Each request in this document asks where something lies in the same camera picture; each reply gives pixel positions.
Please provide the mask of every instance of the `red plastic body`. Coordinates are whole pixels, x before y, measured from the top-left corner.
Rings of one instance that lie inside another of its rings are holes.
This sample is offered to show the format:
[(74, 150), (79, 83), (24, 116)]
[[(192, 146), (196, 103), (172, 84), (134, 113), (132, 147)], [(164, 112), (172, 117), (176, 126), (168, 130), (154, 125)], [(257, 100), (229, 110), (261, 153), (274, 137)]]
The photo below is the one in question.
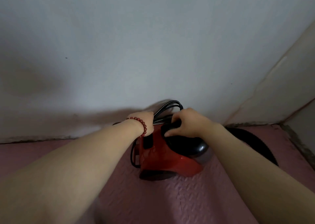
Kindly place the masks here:
[(153, 147), (143, 148), (143, 138), (139, 138), (139, 162), (143, 170), (173, 171), (184, 177), (192, 177), (203, 170), (203, 166), (194, 159), (179, 155), (172, 151), (161, 135), (161, 126), (155, 125), (153, 131)]

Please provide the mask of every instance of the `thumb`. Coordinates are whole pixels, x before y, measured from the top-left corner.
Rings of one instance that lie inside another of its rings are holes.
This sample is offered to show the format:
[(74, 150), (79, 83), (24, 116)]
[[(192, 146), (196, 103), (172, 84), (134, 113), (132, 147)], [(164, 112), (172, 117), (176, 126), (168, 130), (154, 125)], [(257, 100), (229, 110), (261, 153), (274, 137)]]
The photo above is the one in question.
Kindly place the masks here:
[(175, 136), (175, 135), (180, 135), (181, 133), (181, 128), (176, 128), (176, 129), (171, 129), (169, 131), (166, 131), (164, 134), (164, 137), (170, 137), (170, 136)]

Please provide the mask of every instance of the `person's right hand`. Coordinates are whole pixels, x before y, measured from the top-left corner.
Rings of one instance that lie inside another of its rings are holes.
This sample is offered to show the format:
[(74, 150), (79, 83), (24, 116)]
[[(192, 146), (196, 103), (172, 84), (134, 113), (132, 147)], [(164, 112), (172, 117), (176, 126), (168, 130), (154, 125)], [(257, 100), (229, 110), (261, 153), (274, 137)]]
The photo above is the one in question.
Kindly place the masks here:
[(181, 135), (190, 138), (201, 137), (202, 133), (211, 128), (215, 123), (207, 117), (199, 114), (192, 108), (187, 108), (175, 113), (172, 117), (172, 123), (176, 120), (181, 120), (181, 126), (176, 129), (167, 131), (164, 136)]

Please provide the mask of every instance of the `forearm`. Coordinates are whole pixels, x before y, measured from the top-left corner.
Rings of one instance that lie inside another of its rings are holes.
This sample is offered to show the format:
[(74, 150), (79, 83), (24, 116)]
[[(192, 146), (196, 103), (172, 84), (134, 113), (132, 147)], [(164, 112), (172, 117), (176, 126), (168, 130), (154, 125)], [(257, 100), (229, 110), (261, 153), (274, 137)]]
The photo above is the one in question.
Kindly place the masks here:
[(202, 138), (260, 223), (315, 223), (315, 194), (219, 124)]
[(127, 120), (72, 141), (10, 175), (0, 184), (0, 219), (7, 223), (76, 221), (142, 132), (138, 121)]

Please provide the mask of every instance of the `red and black appliance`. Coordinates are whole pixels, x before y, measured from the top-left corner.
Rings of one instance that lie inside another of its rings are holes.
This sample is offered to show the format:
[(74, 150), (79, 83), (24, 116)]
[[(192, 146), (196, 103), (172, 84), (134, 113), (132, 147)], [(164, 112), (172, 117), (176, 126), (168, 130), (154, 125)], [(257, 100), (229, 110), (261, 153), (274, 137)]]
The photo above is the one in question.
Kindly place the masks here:
[[(130, 161), (134, 167), (140, 168), (141, 179), (163, 180), (177, 174), (192, 177), (201, 172), (203, 165), (212, 157), (211, 148), (200, 138), (164, 137), (166, 131), (181, 125), (180, 120), (171, 123), (172, 115), (159, 117), (161, 113), (173, 107), (183, 109), (178, 101), (166, 103), (154, 114), (153, 133), (136, 139), (132, 144)], [(278, 165), (266, 144), (254, 134), (237, 128), (227, 128), (227, 130)], [(138, 165), (135, 164), (136, 156), (139, 156)]]

